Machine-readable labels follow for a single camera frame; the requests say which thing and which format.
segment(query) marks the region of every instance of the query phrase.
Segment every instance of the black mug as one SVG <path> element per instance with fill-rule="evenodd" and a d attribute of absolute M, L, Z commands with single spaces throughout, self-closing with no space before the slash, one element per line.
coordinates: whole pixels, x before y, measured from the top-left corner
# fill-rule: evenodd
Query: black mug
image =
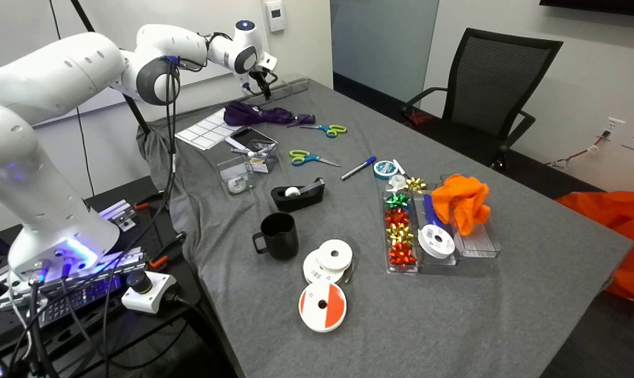
<path fill-rule="evenodd" d="M 261 233 L 255 233 L 253 243 L 259 254 L 269 253 L 279 260 L 288 260 L 298 253 L 297 222 L 285 212 L 269 214 L 261 222 Z"/>

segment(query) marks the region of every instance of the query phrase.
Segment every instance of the pen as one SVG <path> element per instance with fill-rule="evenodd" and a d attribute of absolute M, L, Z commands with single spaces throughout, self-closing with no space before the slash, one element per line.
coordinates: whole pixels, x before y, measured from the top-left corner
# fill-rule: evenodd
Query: pen
<path fill-rule="evenodd" d="M 340 179 L 347 181 L 347 179 L 356 177 L 360 171 L 364 171 L 364 169 L 375 163 L 375 159 L 379 159 L 375 155 L 369 155 L 364 163 L 356 167 L 352 171 L 348 171 L 348 172 L 342 174 Z"/>

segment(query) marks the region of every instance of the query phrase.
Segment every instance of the orange bag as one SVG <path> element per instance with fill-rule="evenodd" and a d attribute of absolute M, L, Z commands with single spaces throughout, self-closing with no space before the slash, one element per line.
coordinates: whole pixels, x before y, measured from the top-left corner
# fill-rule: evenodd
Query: orange bag
<path fill-rule="evenodd" d="M 485 225 L 492 208 L 485 203 L 489 188 L 475 177 L 454 174 L 430 197 L 444 222 L 452 222 L 459 236 L 470 236 Z"/>
<path fill-rule="evenodd" d="M 634 194 L 570 194 L 558 201 L 634 241 Z M 617 267 L 607 290 L 615 297 L 634 300 L 634 248 Z"/>

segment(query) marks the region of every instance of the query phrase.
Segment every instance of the table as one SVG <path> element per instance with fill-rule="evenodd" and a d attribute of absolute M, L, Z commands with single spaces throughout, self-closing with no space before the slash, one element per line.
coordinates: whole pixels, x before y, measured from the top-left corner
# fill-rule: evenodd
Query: table
<path fill-rule="evenodd" d="M 255 191 L 230 196 L 221 145 L 201 153 L 179 142 L 172 222 L 187 233 L 184 253 L 198 267 L 243 376 L 540 376 L 624 259 L 631 241 L 549 197 L 382 117 L 335 90 L 306 90 L 265 108 L 316 113 L 348 127 L 348 134 L 259 127 L 279 140 L 279 167 Z M 215 113 L 179 117 L 176 129 Z M 152 124 L 141 140 L 158 188 L 166 181 L 166 129 Z M 302 167 L 288 149 L 309 148 L 345 169 Z M 372 172 L 340 174 L 369 153 L 398 157 L 432 185 L 463 172 L 492 188 L 492 230 L 501 245 L 487 276 L 389 276 L 384 269 L 382 183 Z M 298 317 L 305 288 L 300 262 L 259 257 L 253 233 L 275 211 L 272 190 L 326 181 L 326 200 L 294 212 L 300 257 L 345 237 L 356 248 L 356 276 L 345 286 L 348 316 L 331 335 L 310 335 Z"/>

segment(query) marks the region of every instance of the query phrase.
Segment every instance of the tape roll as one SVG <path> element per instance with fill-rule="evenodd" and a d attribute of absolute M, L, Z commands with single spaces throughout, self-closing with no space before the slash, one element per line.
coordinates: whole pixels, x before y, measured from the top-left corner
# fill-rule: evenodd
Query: tape roll
<path fill-rule="evenodd" d="M 300 190 L 298 188 L 288 188 L 288 190 L 283 190 L 283 196 L 285 197 L 300 196 Z"/>
<path fill-rule="evenodd" d="M 419 241 L 428 257 L 438 259 L 438 260 L 444 260 L 456 253 L 454 237 L 437 225 L 423 227 L 419 233 Z"/>
<path fill-rule="evenodd" d="M 395 174 L 386 181 L 386 191 L 404 191 L 405 190 L 408 179 L 401 174 Z"/>
<path fill-rule="evenodd" d="M 400 174 L 400 169 L 392 159 L 379 159 L 373 163 L 373 174 L 389 181 L 390 177 Z"/>
<path fill-rule="evenodd" d="M 327 272 L 320 267 L 320 251 L 314 251 L 305 260 L 302 260 L 302 278 L 306 284 L 314 281 L 340 281 L 342 280 L 342 272 Z"/>
<path fill-rule="evenodd" d="M 302 324 L 318 335 L 340 327 L 347 316 L 342 288 L 330 281 L 314 281 L 298 297 L 298 314 Z"/>
<path fill-rule="evenodd" d="M 246 177 L 232 177 L 227 181 L 227 190 L 230 190 L 230 194 L 242 194 L 242 191 L 247 190 L 247 179 Z"/>
<path fill-rule="evenodd" d="M 342 274 L 352 264 L 352 248 L 342 239 L 327 239 L 318 251 L 320 267 Z"/>

